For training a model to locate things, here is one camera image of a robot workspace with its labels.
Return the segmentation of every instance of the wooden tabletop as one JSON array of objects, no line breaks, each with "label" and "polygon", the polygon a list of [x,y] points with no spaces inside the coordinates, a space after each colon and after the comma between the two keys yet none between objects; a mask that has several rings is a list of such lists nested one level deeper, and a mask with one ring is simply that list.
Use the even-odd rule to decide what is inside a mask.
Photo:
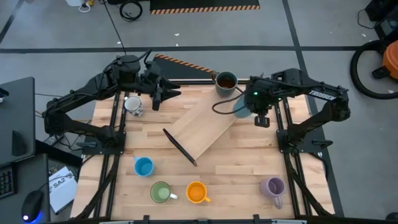
[{"label": "wooden tabletop", "polygon": [[[170,127],[213,88],[210,85],[182,86],[182,94],[163,102],[159,111],[152,111],[150,98],[141,96],[144,115],[137,118],[127,114],[126,149],[119,164],[112,220],[142,220],[144,215],[150,215],[151,220],[250,219],[254,214],[259,214],[260,218],[294,217],[285,163],[275,135],[274,110],[269,111],[269,128],[256,127],[253,116],[238,119],[197,159],[198,167],[194,167],[163,133],[163,128]],[[97,101],[94,125],[109,124],[113,100]],[[310,116],[304,96],[289,98],[289,104],[293,122],[302,122]],[[137,176],[134,156],[150,157],[155,164],[155,175]],[[301,159],[307,187],[323,207],[333,213],[322,162],[307,154],[302,154]],[[96,192],[102,161],[103,156],[95,156],[81,168],[71,217],[78,215]],[[280,210],[259,190],[261,180],[277,176],[285,181],[286,188]],[[173,194],[179,196],[177,200],[169,199],[161,204],[152,201],[150,187],[161,180],[171,186]],[[185,190],[193,181],[206,185],[211,203],[193,204],[188,200]],[[300,211],[304,213],[302,196],[299,188],[296,189]],[[103,197],[102,215],[107,196],[108,191]]]}]

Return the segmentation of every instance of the gray floor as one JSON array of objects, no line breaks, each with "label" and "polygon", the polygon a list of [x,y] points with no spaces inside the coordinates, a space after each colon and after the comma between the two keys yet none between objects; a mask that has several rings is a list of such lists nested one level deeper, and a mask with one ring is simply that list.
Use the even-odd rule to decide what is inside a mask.
[{"label": "gray floor", "polygon": [[[357,46],[376,40],[373,30],[356,23],[357,12],[369,1],[289,0],[300,45]],[[116,6],[109,6],[109,10],[126,47],[293,46],[282,0],[260,2],[258,11],[171,15],[149,15],[149,5],[144,2],[143,16],[133,23],[123,21]],[[15,0],[0,1],[0,27],[15,5]],[[363,23],[370,25],[366,15],[362,16]],[[98,2],[84,14],[67,6],[65,1],[30,0],[17,12],[0,49],[120,47],[118,42],[106,10]],[[299,67],[294,51],[160,53],[204,67],[228,70],[239,77]],[[64,95],[99,73],[117,54],[121,53],[0,54],[0,83],[33,76],[37,93]],[[344,213],[347,217],[383,219],[388,213],[398,211],[398,175],[394,161],[398,155],[394,132],[398,125],[395,119],[398,104],[396,100],[367,98],[354,89],[348,68],[352,54],[349,51],[303,52],[312,78],[350,89],[350,119],[324,126],[326,138],[334,141],[330,155]],[[374,54],[365,54],[361,59],[359,72],[364,73],[364,84],[380,93],[398,91],[395,83],[370,78],[370,71],[376,69],[380,61],[380,56]],[[36,96],[36,110],[43,111],[48,100],[51,98]],[[71,111],[70,116],[90,119],[94,105],[91,102]],[[321,108],[322,102],[318,101],[317,106]],[[47,134],[42,120],[37,118],[36,122],[36,138],[44,140]],[[75,139],[72,135],[68,137],[71,141]],[[52,218],[64,220],[69,212],[70,208]]]}]

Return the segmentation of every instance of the blue cup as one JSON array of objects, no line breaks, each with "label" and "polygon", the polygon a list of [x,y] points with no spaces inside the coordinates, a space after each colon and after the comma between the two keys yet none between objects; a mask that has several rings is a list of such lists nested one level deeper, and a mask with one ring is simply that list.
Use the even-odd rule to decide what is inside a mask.
[{"label": "blue cup", "polygon": [[135,157],[136,165],[134,165],[134,171],[140,177],[150,177],[154,175],[155,166],[154,162],[148,157]]}]

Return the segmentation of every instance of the caution tape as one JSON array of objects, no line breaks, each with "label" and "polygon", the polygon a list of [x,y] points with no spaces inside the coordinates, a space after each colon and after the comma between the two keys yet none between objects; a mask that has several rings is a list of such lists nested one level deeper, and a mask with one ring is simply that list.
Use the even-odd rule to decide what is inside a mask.
[{"label": "caution tape", "polygon": [[152,10],[151,14],[174,14],[174,13],[188,13],[188,12],[220,12],[220,11],[241,11],[241,10],[256,10],[260,6],[220,6],[220,7],[197,7],[186,9],[157,9]]},{"label": "caution tape", "polygon": [[199,66],[199,65],[194,65],[194,64],[189,63],[189,62],[184,62],[182,60],[175,59],[175,58],[172,58],[172,57],[168,57],[166,55],[157,54],[157,55],[155,55],[155,57],[162,58],[162,59],[165,59],[165,60],[169,60],[171,62],[179,63],[181,65],[189,66],[191,68],[202,70],[204,72],[212,72],[212,69],[205,68],[205,67]]}]

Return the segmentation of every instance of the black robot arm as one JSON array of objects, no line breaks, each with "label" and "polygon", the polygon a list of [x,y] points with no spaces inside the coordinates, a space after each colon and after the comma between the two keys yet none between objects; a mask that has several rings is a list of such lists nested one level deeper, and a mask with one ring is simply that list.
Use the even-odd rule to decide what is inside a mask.
[{"label": "black robot arm", "polygon": [[143,56],[140,58],[134,55],[118,56],[83,88],[71,90],[68,95],[49,101],[46,111],[42,113],[45,132],[50,135],[70,132],[95,137],[104,147],[117,145],[118,138],[113,127],[99,128],[74,121],[66,113],[93,100],[110,98],[118,91],[150,95],[153,110],[159,110],[161,102],[181,94],[173,90],[180,86],[163,78],[159,66],[154,62],[146,62],[147,70],[143,74],[138,74],[141,69],[139,60]]},{"label": "black robot arm", "polygon": [[344,121],[349,118],[347,89],[318,82],[298,69],[288,69],[271,75],[271,78],[250,77],[246,85],[244,103],[252,113],[257,113],[255,125],[269,127],[266,118],[272,105],[283,97],[295,97],[302,94],[326,100],[323,109],[300,124],[290,125],[287,129],[288,142],[296,144],[315,128],[329,121]]}]

